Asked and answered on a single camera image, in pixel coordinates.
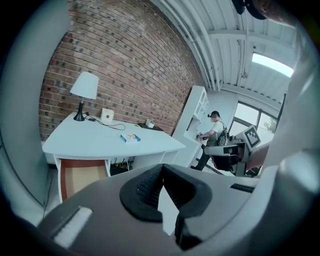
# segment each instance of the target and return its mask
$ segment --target wall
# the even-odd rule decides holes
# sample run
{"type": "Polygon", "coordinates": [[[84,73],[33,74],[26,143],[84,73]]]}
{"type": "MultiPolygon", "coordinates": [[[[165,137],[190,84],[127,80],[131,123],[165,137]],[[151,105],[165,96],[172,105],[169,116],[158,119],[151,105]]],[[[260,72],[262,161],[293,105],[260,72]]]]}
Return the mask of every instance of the wall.
{"type": "Polygon", "coordinates": [[[213,127],[211,119],[207,117],[212,111],[218,111],[223,123],[229,128],[237,109],[238,95],[234,92],[221,90],[208,92],[207,97],[210,105],[198,127],[199,132],[206,133],[213,127]]]}
{"type": "MultiPolygon", "coordinates": [[[[22,205],[45,204],[49,168],[39,135],[38,102],[46,67],[69,25],[67,1],[46,1],[16,36],[3,64],[0,129],[14,170],[1,166],[1,186],[19,215],[29,210],[22,205]]],[[[0,162],[5,163],[3,151],[0,162]]]]}
{"type": "Polygon", "coordinates": [[[69,2],[72,26],[60,42],[43,80],[39,105],[45,140],[78,108],[70,89],[81,72],[99,77],[96,100],[85,111],[101,108],[130,123],[154,119],[171,134],[193,85],[204,85],[193,55],[180,33],[148,1],[69,2]]]}

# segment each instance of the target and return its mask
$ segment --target black device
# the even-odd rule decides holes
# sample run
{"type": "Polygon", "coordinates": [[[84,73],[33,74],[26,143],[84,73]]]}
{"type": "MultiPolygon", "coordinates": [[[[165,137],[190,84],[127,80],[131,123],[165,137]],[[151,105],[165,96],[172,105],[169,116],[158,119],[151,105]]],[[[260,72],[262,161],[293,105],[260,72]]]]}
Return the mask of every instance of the black device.
{"type": "Polygon", "coordinates": [[[265,20],[266,17],[261,15],[253,4],[253,0],[232,0],[234,8],[239,15],[245,12],[245,9],[256,19],[265,20]]]}

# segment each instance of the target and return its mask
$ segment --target fluorescent light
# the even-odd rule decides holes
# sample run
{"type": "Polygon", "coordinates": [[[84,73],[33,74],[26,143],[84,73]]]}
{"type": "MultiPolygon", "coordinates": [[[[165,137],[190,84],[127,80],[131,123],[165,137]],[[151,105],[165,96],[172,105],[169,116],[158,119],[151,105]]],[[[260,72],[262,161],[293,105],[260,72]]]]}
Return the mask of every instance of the fluorescent light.
{"type": "Polygon", "coordinates": [[[262,56],[262,55],[259,55],[256,53],[253,54],[252,61],[255,63],[259,63],[261,65],[264,65],[266,67],[269,67],[271,69],[274,69],[274,70],[286,75],[289,78],[294,73],[294,70],[291,67],[289,67],[285,64],[282,64],[279,61],[276,61],[272,58],[268,58],[268,57],[265,57],[265,56],[262,56]]]}

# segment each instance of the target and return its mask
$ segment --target book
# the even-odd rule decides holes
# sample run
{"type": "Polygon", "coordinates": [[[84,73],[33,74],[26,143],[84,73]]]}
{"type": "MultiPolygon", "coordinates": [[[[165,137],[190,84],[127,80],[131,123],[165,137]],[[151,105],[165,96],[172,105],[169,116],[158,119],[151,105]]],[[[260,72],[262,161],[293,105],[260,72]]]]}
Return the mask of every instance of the book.
{"type": "Polygon", "coordinates": [[[120,137],[125,143],[141,141],[141,139],[135,134],[121,134],[120,137]]]}

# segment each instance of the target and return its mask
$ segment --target man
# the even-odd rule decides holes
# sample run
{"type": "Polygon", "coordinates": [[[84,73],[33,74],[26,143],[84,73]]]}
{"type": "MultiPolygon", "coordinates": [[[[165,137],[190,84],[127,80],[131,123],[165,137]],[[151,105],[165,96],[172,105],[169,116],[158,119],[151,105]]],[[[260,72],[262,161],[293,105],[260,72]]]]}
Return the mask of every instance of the man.
{"type": "Polygon", "coordinates": [[[251,154],[247,168],[263,165],[262,171],[303,149],[317,149],[320,146],[319,126],[317,115],[320,109],[320,68],[319,55],[315,45],[310,40],[318,42],[314,31],[315,23],[305,16],[303,8],[306,3],[299,1],[276,0],[232,0],[237,12],[244,4],[248,12],[256,19],[270,19],[276,23],[296,29],[296,66],[291,77],[283,113],[272,141],[258,146],[251,154]],[[296,17],[310,32],[309,36],[296,17]],[[303,122],[297,122],[297,117],[303,117],[303,122]]]}
{"type": "MultiPolygon", "coordinates": [[[[208,141],[206,142],[207,147],[214,147],[218,146],[218,139],[224,128],[226,127],[221,120],[220,114],[218,111],[213,111],[210,115],[211,122],[214,123],[212,129],[205,134],[201,134],[198,136],[199,139],[208,137],[208,141]]],[[[203,149],[202,156],[197,164],[197,166],[191,166],[191,169],[202,171],[203,168],[206,166],[206,163],[210,159],[210,155],[205,154],[205,150],[203,149]]]]}

